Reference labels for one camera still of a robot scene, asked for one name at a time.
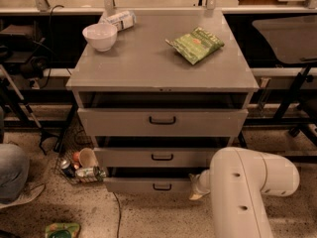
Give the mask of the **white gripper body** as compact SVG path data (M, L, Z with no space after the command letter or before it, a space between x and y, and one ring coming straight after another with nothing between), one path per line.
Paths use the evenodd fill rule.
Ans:
M206 195L210 192L210 172L208 170L194 176L193 191L198 195Z

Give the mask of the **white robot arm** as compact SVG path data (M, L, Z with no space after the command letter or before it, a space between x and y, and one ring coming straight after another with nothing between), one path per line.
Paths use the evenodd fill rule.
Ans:
M192 200L211 196L216 238L273 238L263 197L295 193L300 175L283 156L228 147L190 181Z

